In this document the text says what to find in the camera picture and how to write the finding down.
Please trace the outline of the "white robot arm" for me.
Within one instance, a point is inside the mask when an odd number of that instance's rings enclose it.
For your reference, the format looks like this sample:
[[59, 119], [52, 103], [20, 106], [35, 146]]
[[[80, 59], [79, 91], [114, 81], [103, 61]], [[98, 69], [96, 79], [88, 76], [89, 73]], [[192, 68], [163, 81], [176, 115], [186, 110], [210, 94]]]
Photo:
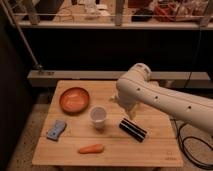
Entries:
[[213, 135], [213, 100], [149, 83], [150, 68], [137, 63], [116, 82], [117, 103], [130, 111], [143, 102]]

